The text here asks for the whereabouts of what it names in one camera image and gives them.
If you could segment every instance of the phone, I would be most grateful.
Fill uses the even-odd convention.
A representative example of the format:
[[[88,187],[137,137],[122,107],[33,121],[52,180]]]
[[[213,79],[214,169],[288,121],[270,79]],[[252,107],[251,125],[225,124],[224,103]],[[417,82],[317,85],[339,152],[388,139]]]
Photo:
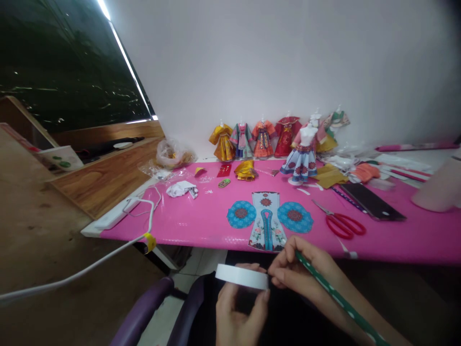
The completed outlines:
[[[405,216],[375,195],[362,184],[340,184],[341,189],[379,221],[403,221]]]

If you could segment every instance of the purple chair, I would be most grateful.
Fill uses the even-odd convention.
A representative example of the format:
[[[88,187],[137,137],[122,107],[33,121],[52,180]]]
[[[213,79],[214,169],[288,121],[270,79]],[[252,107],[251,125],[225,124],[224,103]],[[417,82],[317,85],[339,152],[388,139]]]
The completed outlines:
[[[167,346],[187,345],[192,322],[203,303],[204,278],[205,276],[201,276],[194,282],[189,294],[174,288],[174,281],[170,277],[164,277],[152,285],[136,301],[110,346],[136,346],[155,310],[168,296],[182,299],[184,304],[176,319]]]

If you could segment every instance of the yellow folded paper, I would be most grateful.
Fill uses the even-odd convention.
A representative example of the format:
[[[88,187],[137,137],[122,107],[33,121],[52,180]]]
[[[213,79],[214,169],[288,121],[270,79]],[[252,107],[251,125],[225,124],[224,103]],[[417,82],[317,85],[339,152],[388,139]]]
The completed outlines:
[[[325,137],[325,141],[322,144],[317,143],[316,151],[326,152],[336,148],[337,146],[338,144],[336,143],[335,139],[329,134],[327,134],[327,136]]]
[[[238,180],[253,181],[257,177],[253,160],[243,161],[237,166],[234,173],[237,175]]]
[[[342,174],[339,168],[330,163],[318,168],[317,175],[313,178],[318,180],[318,184],[323,188],[330,188],[334,184],[344,184],[349,181],[349,178]]]
[[[203,167],[197,167],[195,169],[195,174],[194,175],[197,175],[198,173],[203,173],[203,172],[206,172],[206,169],[203,168]]]

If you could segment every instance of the window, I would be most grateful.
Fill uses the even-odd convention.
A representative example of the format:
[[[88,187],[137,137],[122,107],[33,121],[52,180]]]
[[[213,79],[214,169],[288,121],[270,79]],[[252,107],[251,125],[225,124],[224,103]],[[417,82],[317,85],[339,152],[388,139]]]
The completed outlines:
[[[15,0],[0,5],[1,94],[19,99],[51,133],[155,114],[100,3]]]

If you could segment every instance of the orange paper dress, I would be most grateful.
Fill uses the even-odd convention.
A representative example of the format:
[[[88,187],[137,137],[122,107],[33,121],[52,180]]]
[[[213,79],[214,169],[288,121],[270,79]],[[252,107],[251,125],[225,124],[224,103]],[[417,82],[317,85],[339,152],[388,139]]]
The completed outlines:
[[[274,125],[270,121],[258,122],[252,131],[253,139],[256,141],[253,155],[255,157],[266,157],[274,154],[270,140],[277,136]]]
[[[221,161],[232,160],[235,156],[235,147],[229,141],[232,134],[232,129],[224,124],[224,127],[216,126],[210,136],[209,141],[218,145],[215,150],[215,156]]]

